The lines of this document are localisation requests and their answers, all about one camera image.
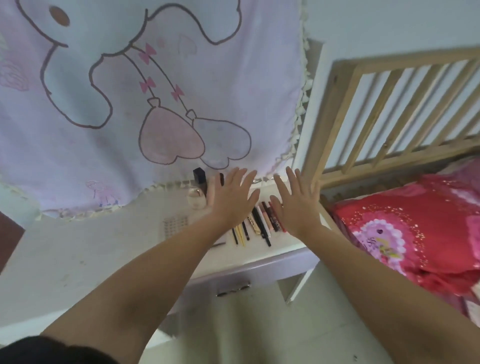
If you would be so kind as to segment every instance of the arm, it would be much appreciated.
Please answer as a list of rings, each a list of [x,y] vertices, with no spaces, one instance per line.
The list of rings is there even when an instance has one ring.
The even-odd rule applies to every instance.
[[[217,175],[209,215],[123,266],[42,335],[98,349],[120,364],[137,363],[205,253],[258,201],[259,190],[248,199],[256,171],[241,184],[245,172],[235,168],[223,187]]]
[[[322,226],[320,186],[313,194],[296,170],[287,169],[292,195],[275,181],[271,196],[286,229],[328,267],[365,324],[396,363],[478,363],[480,330],[428,291]]]

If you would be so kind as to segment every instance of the cartoon bunny drawing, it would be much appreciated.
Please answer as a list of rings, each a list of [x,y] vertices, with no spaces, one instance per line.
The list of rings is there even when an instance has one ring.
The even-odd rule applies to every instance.
[[[112,102],[96,85],[94,70],[105,57],[125,57],[137,70],[139,92],[148,96],[145,100],[151,106],[138,137],[147,160],[172,164],[178,158],[200,158],[209,167],[224,169],[230,160],[249,154],[252,139],[246,129],[230,121],[198,117],[183,102],[181,86],[162,69],[155,45],[137,44],[148,22],[169,8],[187,13],[209,44],[227,42],[241,26],[240,0],[15,1],[21,14],[52,43],[40,80],[48,99],[68,122],[89,129],[103,128],[109,122]],[[121,26],[112,32],[111,23],[104,21],[107,17],[114,17]],[[193,45],[189,43],[185,52],[193,54]],[[143,63],[157,67],[161,71],[157,77],[164,79],[144,74]],[[171,87],[167,97],[179,103],[181,112],[165,106],[165,92],[160,97],[158,91],[160,82]]]

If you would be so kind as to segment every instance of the wooden bed frame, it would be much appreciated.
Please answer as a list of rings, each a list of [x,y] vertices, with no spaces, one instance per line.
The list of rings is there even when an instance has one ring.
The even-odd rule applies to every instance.
[[[450,84],[440,101],[434,106],[408,146],[397,153],[388,154],[402,130],[414,112],[419,108],[443,65],[467,61],[456,79]],[[432,128],[438,123],[464,85],[472,78],[480,65],[480,48],[451,49],[388,57],[364,58],[335,62],[330,73],[327,89],[312,135],[309,151],[303,168],[307,180],[320,180],[322,188],[334,187],[347,182],[357,181],[392,170],[424,165],[435,161],[471,154],[480,149],[480,133],[468,135],[480,122],[480,111],[452,140],[446,140],[453,129],[465,117],[467,112],[480,99],[480,85],[459,107],[453,117],[428,146],[420,146]],[[387,103],[400,76],[407,68],[429,66],[407,106],[403,109],[393,129],[384,139],[380,150],[369,160],[357,161],[375,123]],[[330,170],[325,165],[337,139],[338,133],[358,88],[360,79],[369,73],[390,71],[390,74],[368,115],[345,164]],[[397,186],[408,182],[397,181]],[[382,186],[376,187],[379,192]]]

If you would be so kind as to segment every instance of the perfume bottle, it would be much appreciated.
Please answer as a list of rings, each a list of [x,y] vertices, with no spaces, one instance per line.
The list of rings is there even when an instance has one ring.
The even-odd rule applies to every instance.
[[[187,201],[194,210],[201,210],[207,205],[204,192],[199,187],[191,187],[187,193]]]

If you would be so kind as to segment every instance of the left hand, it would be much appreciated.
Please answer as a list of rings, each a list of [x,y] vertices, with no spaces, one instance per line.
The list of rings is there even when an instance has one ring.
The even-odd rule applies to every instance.
[[[226,177],[225,183],[220,184],[220,174],[215,177],[215,199],[212,206],[212,214],[225,222],[231,229],[244,221],[258,202],[260,190],[255,190],[250,198],[248,192],[252,186],[257,171],[253,170],[241,183],[246,168],[234,168]]]

